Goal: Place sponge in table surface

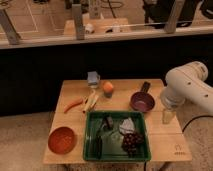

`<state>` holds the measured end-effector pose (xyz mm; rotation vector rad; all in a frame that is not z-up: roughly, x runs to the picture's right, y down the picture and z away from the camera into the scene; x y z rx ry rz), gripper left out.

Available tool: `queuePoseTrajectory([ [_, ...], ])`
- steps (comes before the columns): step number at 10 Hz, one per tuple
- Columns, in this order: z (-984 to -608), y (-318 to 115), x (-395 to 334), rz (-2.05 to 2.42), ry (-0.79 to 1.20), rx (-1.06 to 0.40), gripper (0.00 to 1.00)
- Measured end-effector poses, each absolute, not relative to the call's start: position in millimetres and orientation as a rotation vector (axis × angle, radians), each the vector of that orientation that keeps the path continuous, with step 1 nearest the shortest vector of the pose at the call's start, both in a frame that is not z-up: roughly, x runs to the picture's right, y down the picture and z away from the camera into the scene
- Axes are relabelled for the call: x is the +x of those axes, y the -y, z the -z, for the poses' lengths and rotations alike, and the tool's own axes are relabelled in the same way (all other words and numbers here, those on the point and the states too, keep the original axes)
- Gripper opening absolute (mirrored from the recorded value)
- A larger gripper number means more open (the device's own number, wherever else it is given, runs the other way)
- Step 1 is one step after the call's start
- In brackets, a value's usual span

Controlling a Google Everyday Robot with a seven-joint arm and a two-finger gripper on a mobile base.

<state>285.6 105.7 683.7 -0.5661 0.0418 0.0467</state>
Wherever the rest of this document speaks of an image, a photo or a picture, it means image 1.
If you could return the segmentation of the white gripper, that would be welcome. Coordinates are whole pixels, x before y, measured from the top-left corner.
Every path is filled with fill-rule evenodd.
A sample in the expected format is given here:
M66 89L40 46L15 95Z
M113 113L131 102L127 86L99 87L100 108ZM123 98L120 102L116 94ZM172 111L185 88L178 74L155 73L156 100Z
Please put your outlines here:
M166 87L160 94L161 103L166 109L163 110L162 122L169 124L174 118L177 108L184 104L184 98L175 92L172 88Z

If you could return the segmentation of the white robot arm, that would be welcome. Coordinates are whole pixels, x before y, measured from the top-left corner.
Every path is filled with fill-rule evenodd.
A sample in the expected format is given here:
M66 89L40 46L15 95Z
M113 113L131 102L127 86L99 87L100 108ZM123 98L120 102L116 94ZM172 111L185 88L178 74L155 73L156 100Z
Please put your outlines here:
M187 63L169 70L165 76L166 87L160 94L164 106L162 123L169 124L176 115L177 109L185 100L190 100L213 114L213 87L205 80L208 68L199 61Z

